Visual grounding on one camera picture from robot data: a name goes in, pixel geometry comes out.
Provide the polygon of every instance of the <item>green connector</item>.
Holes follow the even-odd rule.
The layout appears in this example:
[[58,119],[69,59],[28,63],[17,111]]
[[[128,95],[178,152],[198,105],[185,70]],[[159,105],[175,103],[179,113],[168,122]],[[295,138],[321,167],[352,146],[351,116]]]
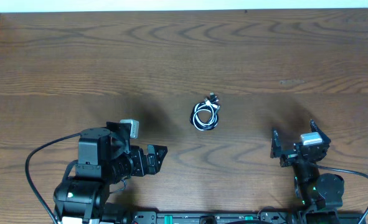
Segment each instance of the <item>green connector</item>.
[[172,215],[164,216],[164,224],[172,224]]

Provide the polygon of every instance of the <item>brown wooden tabletop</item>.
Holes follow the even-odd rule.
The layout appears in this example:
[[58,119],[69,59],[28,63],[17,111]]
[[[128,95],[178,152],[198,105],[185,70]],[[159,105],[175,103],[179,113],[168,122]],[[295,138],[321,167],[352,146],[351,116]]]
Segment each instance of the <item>brown wooden tabletop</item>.
[[[200,132],[189,115],[211,91],[220,121]],[[320,164],[368,174],[368,9],[2,14],[0,223],[50,223],[24,174],[31,150],[125,118],[140,121],[132,144],[169,152],[160,173],[132,178],[110,202],[160,211],[299,205],[292,169],[270,159],[272,127],[294,141],[313,118],[332,139]],[[77,141],[32,158],[52,208]],[[341,210],[363,212],[368,180],[340,175]]]

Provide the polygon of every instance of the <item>white wall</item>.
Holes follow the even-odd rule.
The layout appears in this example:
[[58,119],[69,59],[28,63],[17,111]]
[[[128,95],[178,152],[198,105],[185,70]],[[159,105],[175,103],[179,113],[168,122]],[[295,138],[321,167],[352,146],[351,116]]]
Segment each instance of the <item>white wall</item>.
[[0,0],[0,12],[174,11],[368,7],[368,0]]

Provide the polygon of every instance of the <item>bundled cable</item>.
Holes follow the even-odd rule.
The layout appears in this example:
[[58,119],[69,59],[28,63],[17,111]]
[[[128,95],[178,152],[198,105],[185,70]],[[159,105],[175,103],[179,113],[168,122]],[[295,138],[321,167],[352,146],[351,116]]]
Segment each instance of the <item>bundled cable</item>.
[[[204,99],[204,102],[198,103],[195,105],[194,109],[191,113],[191,124],[195,126],[199,131],[209,131],[213,130],[217,123],[219,122],[218,111],[220,109],[220,105],[218,105],[219,99],[214,93],[210,93],[210,99],[207,97]],[[200,111],[207,111],[211,114],[209,120],[204,123],[198,116]]]

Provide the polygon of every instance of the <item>wooden table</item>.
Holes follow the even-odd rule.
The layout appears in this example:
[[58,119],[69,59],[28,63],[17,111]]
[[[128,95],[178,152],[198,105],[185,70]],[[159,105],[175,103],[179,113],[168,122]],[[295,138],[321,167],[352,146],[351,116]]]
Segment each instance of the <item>wooden table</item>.
[[[211,91],[219,125],[200,132],[189,115]],[[31,150],[124,118],[140,121],[133,144],[169,153],[158,175],[132,178],[110,202],[299,205],[292,169],[269,157],[272,127],[295,141],[313,118],[333,141],[320,164],[368,174],[368,9],[2,14],[0,223],[50,223],[24,175]],[[32,159],[50,207],[77,141]],[[363,212],[368,180],[340,175],[342,210]]]

